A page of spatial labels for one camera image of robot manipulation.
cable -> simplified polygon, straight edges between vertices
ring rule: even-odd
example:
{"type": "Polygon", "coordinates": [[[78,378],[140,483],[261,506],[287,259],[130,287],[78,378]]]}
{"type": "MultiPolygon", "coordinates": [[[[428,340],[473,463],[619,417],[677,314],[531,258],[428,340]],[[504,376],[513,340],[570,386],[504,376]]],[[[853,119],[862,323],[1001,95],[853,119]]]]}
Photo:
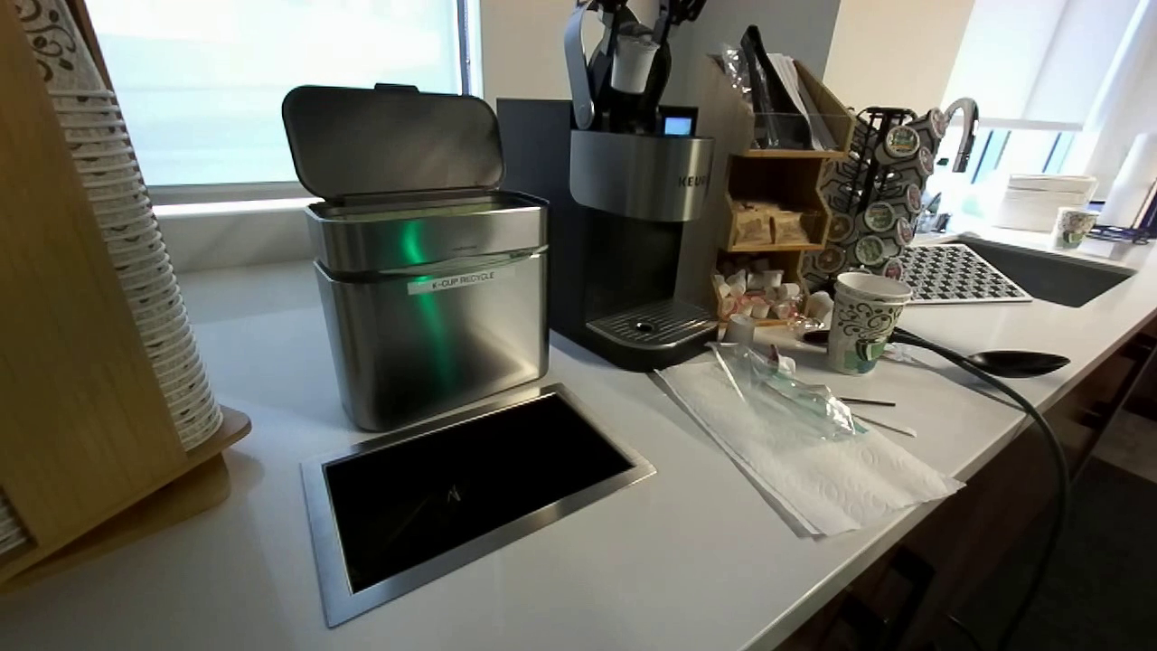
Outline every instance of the cable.
{"type": "Polygon", "coordinates": [[[1016,638],[1016,628],[1021,628],[1021,621],[1022,621],[1022,615],[1027,615],[1027,609],[1039,601],[1040,582],[1045,582],[1045,576],[1048,576],[1048,565],[1052,565],[1052,556],[1057,556],[1060,533],[1062,533],[1065,515],[1071,515],[1071,492],[1075,492],[1071,463],[1065,463],[1065,454],[1062,454],[1062,447],[1060,447],[1060,439],[1057,439],[1057,429],[1048,425],[1048,421],[1045,421],[1021,390],[1011,390],[1006,378],[990,376],[990,372],[978,370],[971,357],[965,357],[965,354],[959,354],[959,349],[952,349],[952,348],[940,348],[940,342],[933,342],[933,340],[927,340],[927,337],[916,337],[916,331],[906,331],[906,329],[898,329],[898,331],[892,331],[892,342],[927,348],[927,349],[954,360],[959,370],[971,372],[971,376],[983,378],[988,386],[1010,394],[1010,398],[1039,422],[1039,429],[1045,433],[1048,453],[1052,453],[1052,458],[1057,458],[1057,516],[1052,516],[1045,548],[1040,548],[1040,556],[1039,556],[1039,566],[1033,566],[1033,576],[1029,576],[1029,586],[1027,586],[1027,593],[1021,597],[1011,619],[1010,619],[1006,628],[1001,628],[997,648],[1010,648],[1011,638],[1016,638]]]}
{"type": "Polygon", "coordinates": [[[978,651],[983,645],[976,640],[976,632],[963,621],[963,619],[946,619],[946,627],[971,648],[971,651],[978,651]]]}

white countertop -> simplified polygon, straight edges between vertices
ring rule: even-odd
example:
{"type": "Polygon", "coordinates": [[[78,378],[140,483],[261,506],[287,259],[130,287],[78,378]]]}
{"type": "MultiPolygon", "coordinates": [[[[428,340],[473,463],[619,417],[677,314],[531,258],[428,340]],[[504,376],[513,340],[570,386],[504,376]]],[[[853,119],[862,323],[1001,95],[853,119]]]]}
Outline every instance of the white countertop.
{"type": "MultiPolygon", "coordinates": [[[[229,453],[231,499],[0,601],[0,648],[470,648],[470,651],[706,651],[772,648],[921,515],[799,539],[647,376],[567,340],[551,370],[600,425],[653,466],[500,552],[378,611],[326,628],[301,466],[347,453],[328,337],[306,264],[189,275],[185,298],[224,405],[254,417],[229,453]]],[[[1088,307],[911,307],[905,327],[963,349],[1048,348],[1071,365],[1016,378],[1033,400],[1071,390],[1157,307],[1157,264],[1088,307]]],[[[965,390],[930,354],[898,349],[835,390],[898,398],[905,441],[970,476],[1027,422],[965,390]]]]}

faucet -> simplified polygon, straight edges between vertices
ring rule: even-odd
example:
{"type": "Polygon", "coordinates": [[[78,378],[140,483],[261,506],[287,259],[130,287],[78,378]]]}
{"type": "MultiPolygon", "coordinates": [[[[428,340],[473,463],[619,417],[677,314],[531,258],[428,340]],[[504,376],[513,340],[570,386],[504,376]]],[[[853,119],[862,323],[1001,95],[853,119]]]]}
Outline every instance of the faucet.
{"type": "MultiPolygon", "coordinates": [[[[946,172],[965,172],[970,171],[970,155],[971,155],[971,140],[976,140],[976,119],[978,119],[978,106],[971,97],[959,97],[952,102],[945,113],[945,129],[952,125],[954,114],[963,114],[963,140],[954,145],[952,160],[940,160],[940,140],[935,140],[935,167],[946,161],[946,172]]],[[[916,231],[945,231],[954,201],[945,199],[945,190],[952,188],[952,181],[945,181],[940,172],[933,172],[935,181],[930,181],[927,188],[927,201],[921,213],[916,220],[916,231]]]]}
{"type": "Polygon", "coordinates": [[[965,125],[963,125],[963,140],[954,145],[954,155],[952,155],[952,172],[963,172],[970,171],[970,152],[971,152],[971,129],[976,129],[976,119],[978,119],[978,106],[971,97],[959,97],[945,110],[945,125],[952,125],[954,114],[965,114],[965,125]]]}

kitchen sink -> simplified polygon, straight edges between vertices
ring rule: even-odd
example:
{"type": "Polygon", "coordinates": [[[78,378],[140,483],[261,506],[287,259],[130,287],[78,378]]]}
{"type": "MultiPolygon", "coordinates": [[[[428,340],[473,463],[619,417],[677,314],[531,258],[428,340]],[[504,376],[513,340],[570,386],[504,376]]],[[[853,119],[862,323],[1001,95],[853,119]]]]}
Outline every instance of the kitchen sink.
{"type": "Polygon", "coordinates": [[[302,466],[326,621],[343,627],[647,475],[560,386],[302,466]]]}
{"type": "Polygon", "coordinates": [[[1010,275],[1021,289],[1048,305],[1081,307],[1130,277],[1130,269],[1094,264],[1048,249],[1006,246],[978,235],[959,235],[954,241],[970,246],[1001,275],[1010,275]]]}

paper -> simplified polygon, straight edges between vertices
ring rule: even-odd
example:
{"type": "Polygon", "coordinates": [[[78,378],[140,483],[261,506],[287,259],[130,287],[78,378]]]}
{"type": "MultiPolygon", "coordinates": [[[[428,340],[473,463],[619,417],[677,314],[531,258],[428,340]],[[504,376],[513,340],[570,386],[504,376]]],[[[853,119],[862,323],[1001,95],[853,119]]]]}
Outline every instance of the paper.
{"type": "Polygon", "coordinates": [[[660,372],[667,390],[782,499],[777,515],[802,536],[840,536],[945,499],[963,487],[898,443],[892,433],[845,433],[824,417],[743,383],[729,386],[711,357],[690,357],[660,372]]]}

